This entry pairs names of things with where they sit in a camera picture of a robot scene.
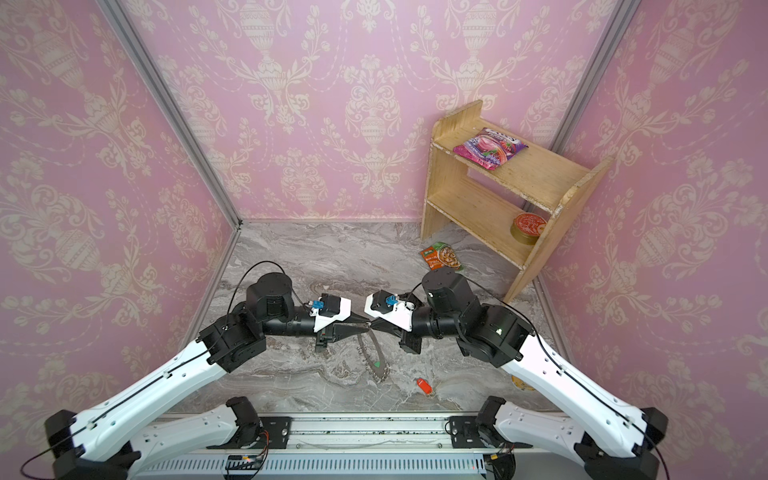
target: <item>damask pattern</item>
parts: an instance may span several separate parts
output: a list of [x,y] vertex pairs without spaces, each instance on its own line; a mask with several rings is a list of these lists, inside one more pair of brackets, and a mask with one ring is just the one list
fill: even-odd
[[615,156],[544,275],[576,363],[670,418],[672,478],[765,478],[764,2],[643,2],[571,139]]
[[[231,229],[94,2],[0,2],[0,48],[0,476],[17,478],[46,417],[176,351]],[[194,71],[169,74],[208,108]]]
[[124,0],[247,219],[419,218],[429,129],[477,99],[548,146],[615,3]]

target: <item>orange and green food packet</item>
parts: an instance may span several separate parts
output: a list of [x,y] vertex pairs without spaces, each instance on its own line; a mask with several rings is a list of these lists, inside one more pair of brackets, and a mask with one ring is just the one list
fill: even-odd
[[425,248],[421,252],[424,261],[429,265],[430,270],[435,270],[441,266],[450,266],[455,270],[463,270],[464,267],[456,258],[456,253],[450,245],[443,242],[437,242],[431,247]]

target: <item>shelf board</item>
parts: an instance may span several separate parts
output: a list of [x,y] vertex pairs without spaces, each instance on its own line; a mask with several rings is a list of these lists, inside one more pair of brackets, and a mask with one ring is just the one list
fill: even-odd
[[533,245],[524,245],[509,233],[512,221],[523,210],[468,177],[430,194],[427,203],[523,269]]
[[[453,147],[463,144],[485,127],[519,138],[528,148],[524,148],[496,170],[486,170],[475,162],[453,153]],[[482,118],[474,118],[441,137],[433,138],[432,144],[551,214],[565,193],[589,173],[588,168],[532,144]]]

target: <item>pink wall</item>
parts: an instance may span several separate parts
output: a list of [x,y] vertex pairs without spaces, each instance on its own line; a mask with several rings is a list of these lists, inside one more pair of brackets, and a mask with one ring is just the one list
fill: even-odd
[[549,145],[615,0],[124,0],[244,218],[421,216],[432,125]]
[[231,229],[92,0],[2,2],[0,46],[0,476],[21,478],[46,417],[177,351]]
[[618,161],[547,285],[576,363],[670,417],[674,480],[768,476],[765,18],[642,2],[567,153]]

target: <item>lower shelf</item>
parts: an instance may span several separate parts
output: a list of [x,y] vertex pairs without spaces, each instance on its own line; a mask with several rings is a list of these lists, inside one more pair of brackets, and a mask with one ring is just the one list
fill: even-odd
[[533,246],[518,242],[509,233],[512,221],[523,213],[519,207],[468,177],[456,179],[432,193],[427,203],[523,269]]

